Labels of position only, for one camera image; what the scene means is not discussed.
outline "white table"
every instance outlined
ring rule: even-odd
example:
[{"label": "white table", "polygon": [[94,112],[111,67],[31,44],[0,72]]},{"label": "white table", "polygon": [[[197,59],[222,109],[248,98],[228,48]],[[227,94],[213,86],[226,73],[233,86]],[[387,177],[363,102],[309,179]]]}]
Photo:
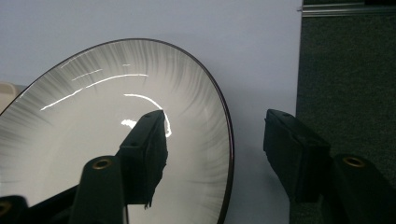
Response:
[{"label": "white table", "polygon": [[233,121],[235,172],[226,223],[288,223],[289,202],[262,151],[268,108],[294,114],[302,1],[0,2],[0,80],[27,86],[110,40],[147,37],[195,56]]}]

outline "gray floor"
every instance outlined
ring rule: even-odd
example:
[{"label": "gray floor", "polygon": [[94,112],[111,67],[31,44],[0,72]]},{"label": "gray floor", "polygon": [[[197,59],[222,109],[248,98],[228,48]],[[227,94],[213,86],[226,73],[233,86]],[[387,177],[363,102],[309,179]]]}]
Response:
[{"label": "gray floor", "polygon": [[[303,19],[297,118],[396,188],[396,15]],[[291,211],[291,224],[321,223],[315,204]]]}]

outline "screw hole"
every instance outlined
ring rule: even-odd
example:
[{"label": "screw hole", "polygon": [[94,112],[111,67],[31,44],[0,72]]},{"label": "screw hole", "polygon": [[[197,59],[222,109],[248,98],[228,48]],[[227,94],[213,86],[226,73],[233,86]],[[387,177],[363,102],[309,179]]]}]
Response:
[{"label": "screw hole", "polygon": [[362,168],[366,165],[366,163],[364,163],[364,161],[355,158],[355,157],[345,157],[343,158],[344,163],[353,166],[353,167],[358,167],[358,168]]},{"label": "screw hole", "polygon": [[0,217],[5,215],[9,211],[11,206],[12,204],[8,201],[0,202]]},{"label": "screw hole", "polygon": [[96,163],[94,163],[92,168],[95,170],[102,170],[102,169],[107,168],[110,165],[111,165],[111,160],[101,159],[101,160],[97,161]]}]

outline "metal strip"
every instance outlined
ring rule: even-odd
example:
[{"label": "metal strip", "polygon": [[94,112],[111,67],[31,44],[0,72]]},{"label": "metal strip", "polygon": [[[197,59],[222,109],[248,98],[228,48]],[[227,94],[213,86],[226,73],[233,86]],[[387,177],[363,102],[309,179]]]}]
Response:
[{"label": "metal strip", "polygon": [[396,6],[366,6],[364,3],[303,6],[303,17],[340,17],[396,14]]}]

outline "round plate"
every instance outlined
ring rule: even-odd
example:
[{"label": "round plate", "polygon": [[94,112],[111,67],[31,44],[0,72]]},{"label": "round plate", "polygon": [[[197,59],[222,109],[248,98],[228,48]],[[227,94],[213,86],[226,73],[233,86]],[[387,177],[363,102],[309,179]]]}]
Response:
[{"label": "round plate", "polygon": [[233,134],[222,94],[186,51],[150,39],[105,43],[59,63],[0,116],[0,195],[30,205],[75,186],[89,160],[115,155],[144,114],[163,109],[169,152],[152,207],[133,223],[222,222]]}]

